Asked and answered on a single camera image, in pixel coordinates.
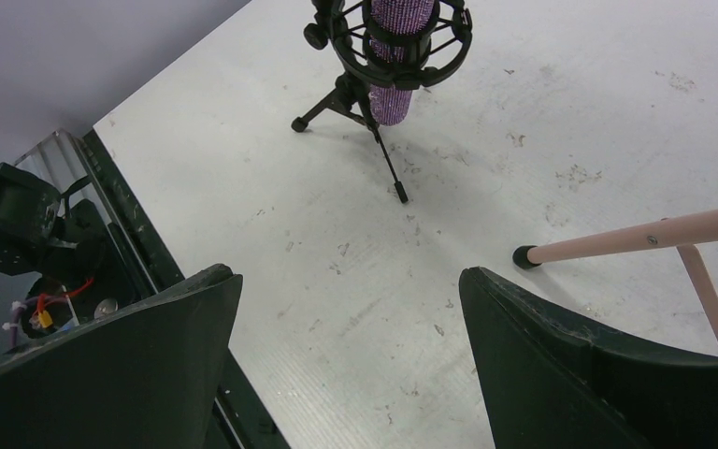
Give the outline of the black mini tripod mic stand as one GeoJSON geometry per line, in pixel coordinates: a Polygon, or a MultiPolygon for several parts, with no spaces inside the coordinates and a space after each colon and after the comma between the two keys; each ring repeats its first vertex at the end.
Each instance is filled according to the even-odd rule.
{"type": "Polygon", "coordinates": [[[473,22],[464,2],[434,1],[425,28],[407,36],[380,28],[370,14],[371,2],[314,2],[314,20],[305,27],[304,38],[318,51],[332,47],[344,72],[325,98],[292,121],[295,132],[306,131],[312,120],[331,110],[365,127],[382,146],[384,125],[372,116],[369,85],[413,93],[447,80],[466,60],[473,22]]]}

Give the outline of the purple glitter microphone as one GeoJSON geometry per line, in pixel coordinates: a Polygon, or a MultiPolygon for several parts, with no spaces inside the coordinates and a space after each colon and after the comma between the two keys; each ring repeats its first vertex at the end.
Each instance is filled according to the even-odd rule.
{"type": "MultiPolygon", "coordinates": [[[[407,36],[425,28],[433,7],[433,0],[372,1],[370,14],[380,28],[394,35],[407,36]]],[[[375,121],[379,125],[394,126],[406,118],[412,91],[370,84],[368,97],[375,121]]]]}

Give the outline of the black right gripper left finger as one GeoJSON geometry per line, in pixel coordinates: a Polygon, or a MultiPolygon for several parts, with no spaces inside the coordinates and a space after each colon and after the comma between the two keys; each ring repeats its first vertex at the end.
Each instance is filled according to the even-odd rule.
{"type": "Polygon", "coordinates": [[[200,448],[243,279],[216,264],[0,355],[0,448],[200,448]]]}

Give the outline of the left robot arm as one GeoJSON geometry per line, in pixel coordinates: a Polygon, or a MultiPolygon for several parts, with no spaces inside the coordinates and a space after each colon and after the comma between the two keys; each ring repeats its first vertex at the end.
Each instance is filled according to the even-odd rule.
{"type": "Polygon", "coordinates": [[[36,272],[65,284],[91,278],[103,264],[103,222],[89,200],[74,210],[70,197],[90,183],[87,176],[60,192],[38,176],[0,163],[0,272],[36,272]]]}

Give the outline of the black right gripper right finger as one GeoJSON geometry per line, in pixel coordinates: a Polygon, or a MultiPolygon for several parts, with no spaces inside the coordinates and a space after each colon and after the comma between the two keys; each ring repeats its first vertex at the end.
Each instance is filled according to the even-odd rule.
{"type": "Polygon", "coordinates": [[[718,356],[666,346],[476,267],[459,296],[499,448],[718,448],[718,356]]]}

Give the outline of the pink music stand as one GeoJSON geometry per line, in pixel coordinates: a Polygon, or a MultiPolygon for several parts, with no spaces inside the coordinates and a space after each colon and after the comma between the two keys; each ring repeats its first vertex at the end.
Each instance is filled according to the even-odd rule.
{"type": "Polygon", "coordinates": [[[718,242],[718,209],[541,246],[520,246],[513,252],[512,261],[528,270],[544,263],[674,248],[718,342],[718,294],[697,248],[698,244],[714,242],[718,242]]]}

